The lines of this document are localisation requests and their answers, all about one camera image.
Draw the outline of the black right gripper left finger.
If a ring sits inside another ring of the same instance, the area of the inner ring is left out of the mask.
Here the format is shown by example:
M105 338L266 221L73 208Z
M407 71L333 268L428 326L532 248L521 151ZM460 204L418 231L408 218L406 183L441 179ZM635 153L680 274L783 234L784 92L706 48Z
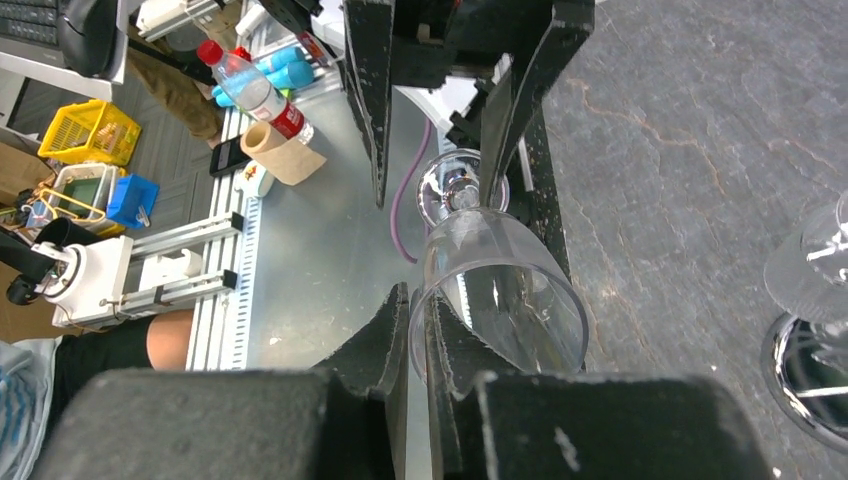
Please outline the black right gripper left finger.
M408 286L392 287L371 320L317 364L330 373L319 479L403 479L408 403Z

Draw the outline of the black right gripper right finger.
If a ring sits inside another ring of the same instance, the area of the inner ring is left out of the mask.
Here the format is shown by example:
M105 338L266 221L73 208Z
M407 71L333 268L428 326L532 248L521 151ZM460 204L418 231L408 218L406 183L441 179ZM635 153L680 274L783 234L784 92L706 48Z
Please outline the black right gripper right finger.
M524 476L524 378L459 319L423 302L430 447L437 479Z

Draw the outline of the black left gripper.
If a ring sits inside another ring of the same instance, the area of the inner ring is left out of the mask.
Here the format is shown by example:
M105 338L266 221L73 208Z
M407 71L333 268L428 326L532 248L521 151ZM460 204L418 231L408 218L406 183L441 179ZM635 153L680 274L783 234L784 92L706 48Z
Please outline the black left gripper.
M594 30L593 1L265 1L309 52L333 45L323 15L341 17L345 85L385 205L391 84L435 90L450 76L511 64L481 116L480 202L489 207L520 137L553 83Z

